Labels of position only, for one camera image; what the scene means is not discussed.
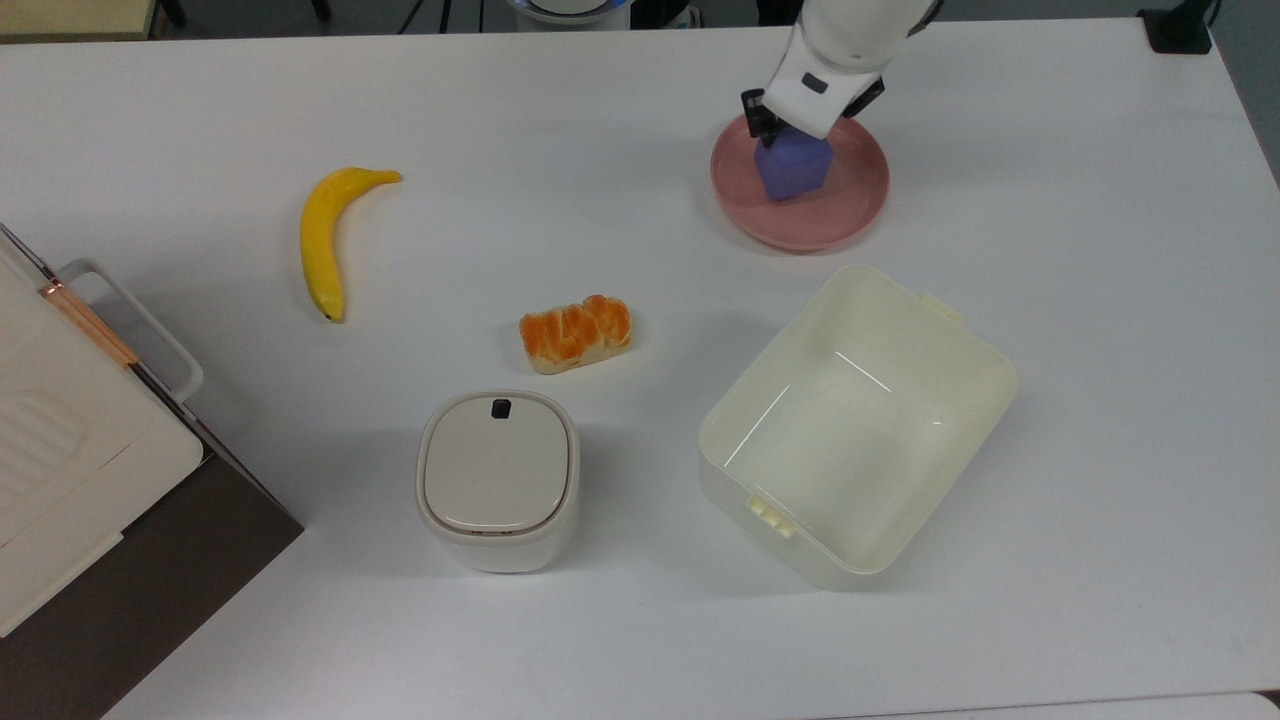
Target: pink plate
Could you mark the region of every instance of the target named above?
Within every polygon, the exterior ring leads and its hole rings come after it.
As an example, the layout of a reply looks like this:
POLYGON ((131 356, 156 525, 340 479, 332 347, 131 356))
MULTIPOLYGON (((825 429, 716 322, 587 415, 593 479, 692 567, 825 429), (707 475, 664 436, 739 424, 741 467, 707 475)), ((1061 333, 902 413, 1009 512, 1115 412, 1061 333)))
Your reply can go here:
POLYGON ((724 213, 751 237, 783 250, 822 250, 852 240, 884 206, 888 160, 872 133, 841 118, 831 128, 836 159, 820 190, 774 202, 755 169, 755 143, 739 117, 712 151, 712 184, 724 213))

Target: purple cube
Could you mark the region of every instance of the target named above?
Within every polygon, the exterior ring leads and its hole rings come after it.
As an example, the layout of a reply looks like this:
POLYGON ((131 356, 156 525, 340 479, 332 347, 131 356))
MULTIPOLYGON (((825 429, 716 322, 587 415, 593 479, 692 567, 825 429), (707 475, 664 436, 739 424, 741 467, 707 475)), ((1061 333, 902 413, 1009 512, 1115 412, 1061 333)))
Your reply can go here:
POLYGON ((755 146, 755 168, 760 170, 769 200, 787 200, 822 187, 835 152, 826 140, 787 127, 773 147, 755 146))

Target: storage box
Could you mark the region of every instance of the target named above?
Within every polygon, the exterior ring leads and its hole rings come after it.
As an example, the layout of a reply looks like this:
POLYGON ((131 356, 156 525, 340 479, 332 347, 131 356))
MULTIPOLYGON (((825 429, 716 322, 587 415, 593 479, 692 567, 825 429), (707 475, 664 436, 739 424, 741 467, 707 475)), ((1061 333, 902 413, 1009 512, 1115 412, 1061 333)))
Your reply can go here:
POLYGON ((957 320, 876 269, 837 272, 703 421, 707 496, 820 588, 887 568, 1018 386, 957 320))

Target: box handle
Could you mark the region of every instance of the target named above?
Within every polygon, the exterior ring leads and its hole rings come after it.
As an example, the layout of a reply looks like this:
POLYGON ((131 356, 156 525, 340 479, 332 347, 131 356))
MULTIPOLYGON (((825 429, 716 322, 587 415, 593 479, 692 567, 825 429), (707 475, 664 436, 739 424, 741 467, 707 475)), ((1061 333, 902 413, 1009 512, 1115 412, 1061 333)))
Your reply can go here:
POLYGON ((750 500, 746 501, 746 509, 755 512, 756 518, 762 519, 773 528, 780 536, 786 539, 791 539, 791 536, 796 534, 796 524, 787 520, 782 512, 778 512, 763 497, 753 495, 750 500))
POLYGON ((164 343, 169 346, 170 350, 173 350, 174 355, 177 355, 178 359, 180 359, 184 365, 187 365, 187 379, 177 388, 169 391, 169 395, 173 397, 175 402, 178 404, 186 402, 192 395, 196 393, 197 389, 200 389, 201 383, 205 382, 204 368, 201 368, 200 363, 197 363, 196 359, 192 357, 189 352, 187 352, 187 348, 183 347, 182 343, 178 342, 178 340, 173 337, 173 334, 170 334, 169 331, 164 328, 164 325, 160 324, 160 320, 156 320, 155 315, 152 315, 142 305, 142 302, 133 296, 132 292, 125 290, 124 286, 120 284, 120 282, 116 281, 110 273, 108 273, 106 269, 102 268, 102 265, 100 265, 96 260, 91 258, 81 258, 79 260, 73 260, 58 270, 58 277, 61 278, 64 283, 70 283, 74 279, 87 275, 90 273, 102 278, 102 281, 106 282, 108 287, 115 291, 115 293, 124 300, 124 304, 128 305, 134 313, 137 313, 138 316, 142 318, 142 322, 146 323, 151 328, 151 331, 155 332, 156 336, 159 336, 160 340, 163 340, 164 343))

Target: yellow banana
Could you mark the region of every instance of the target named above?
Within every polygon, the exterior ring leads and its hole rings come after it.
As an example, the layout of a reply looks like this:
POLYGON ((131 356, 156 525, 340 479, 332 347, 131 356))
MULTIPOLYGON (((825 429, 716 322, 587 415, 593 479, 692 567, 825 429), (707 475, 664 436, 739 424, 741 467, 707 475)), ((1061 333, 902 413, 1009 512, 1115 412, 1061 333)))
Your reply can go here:
POLYGON ((396 170, 343 168, 320 181, 302 208, 302 275, 316 307, 334 323, 342 322, 342 278, 333 251, 333 233, 342 211, 353 200, 389 182, 399 182, 396 170))

